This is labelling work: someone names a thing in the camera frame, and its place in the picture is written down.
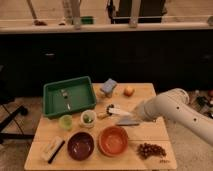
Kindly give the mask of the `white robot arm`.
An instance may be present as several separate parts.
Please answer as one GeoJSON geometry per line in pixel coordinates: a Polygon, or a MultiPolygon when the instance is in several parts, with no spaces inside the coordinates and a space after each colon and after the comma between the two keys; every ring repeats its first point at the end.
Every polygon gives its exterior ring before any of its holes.
{"type": "Polygon", "coordinates": [[[140,121],[151,122],[160,116],[176,121],[213,146],[213,119],[188,106],[189,95],[180,88],[171,89],[138,103],[131,111],[140,121]]]}

